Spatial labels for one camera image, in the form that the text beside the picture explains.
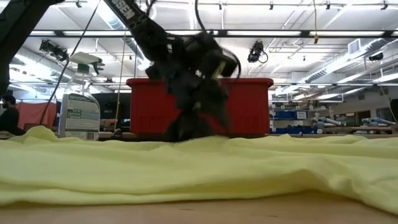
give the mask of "white bottle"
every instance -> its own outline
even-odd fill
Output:
[[[61,138],[77,137],[96,141],[100,136],[100,105],[90,94],[90,67],[78,64],[78,71],[68,82],[62,97],[58,134]]]

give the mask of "red curtain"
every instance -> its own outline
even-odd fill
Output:
[[[18,127],[24,129],[25,124],[39,124],[40,118],[47,103],[18,103],[19,110]],[[57,104],[51,103],[44,116],[43,126],[52,128],[55,116],[57,114]]]

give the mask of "ceiling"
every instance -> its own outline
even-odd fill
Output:
[[[8,1],[0,1],[0,11]],[[66,1],[52,6],[37,24],[35,30],[83,30],[93,12],[97,0],[81,0],[81,8],[75,1]],[[395,30],[398,28],[398,1],[388,0],[389,7],[380,10],[384,1],[366,1],[366,5],[355,4],[359,1],[331,0],[331,8],[326,9],[328,1],[316,0],[315,16],[312,0],[273,0],[274,8],[269,10],[270,1],[264,0],[221,0],[223,10],[219,9],[219,0],[199,0],[200,17],[207,29],[295,29],[314,30],[315,21],[319,30]],[[105,22],[107,13],[98,11],[88,30],[109,30]],[[193,0],[158,0],[154,4],[152,17],[166,30],[199,29],[193,13]],[[71,52],[78,42],[77,38],[46,38],[56,45]],[[255,38],[217,38],[223,47],[235,53],[243,67],[242,77],[272,78],[277,83],[298,82],[309,71],[323,65],[326,61],[347,51],[347,44],[354,39],[320,39],[317,44],[313,39],[261,39],[269,54],[268,62],[248,63],[249,49],[258,40]],[[51,56],[44,55],[39,46],[42,39],[28,38],[24,48],[56,62]],[[145,77],[142,69],[136,67],[134,51],[125,47],[122,39],[99,38],[83,39],[77,52],[96,54],[106,64],[104,70],[94,82],[103,82],[113,78],[118,82],[120,73],[122,82],[132,77]],[[389,49],[390,58],[394,58],[395,48]],[[368,62],[368,66],[376,66],[380,62]],[[345,77],[364,70],[363,60],[344,67],[332,78]]]

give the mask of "yellow cloth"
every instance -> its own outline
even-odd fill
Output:
[[[57,139],[43,127],[0,145],[0,204],[255,198],[307,189],[398,214],[398,138]]]

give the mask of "red bin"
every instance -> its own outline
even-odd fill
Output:
[[[268,88],[274,84],[269,78],[224,78],[229,99],[226,102],[231,134],[267,134],[269,132]],[[135,134],[160,134],[179,113],[174,96],[165,92],[162,81],[146,78],[130,78],[131,123],[130,132]],[[224,131],[210,119],[219,133]]]

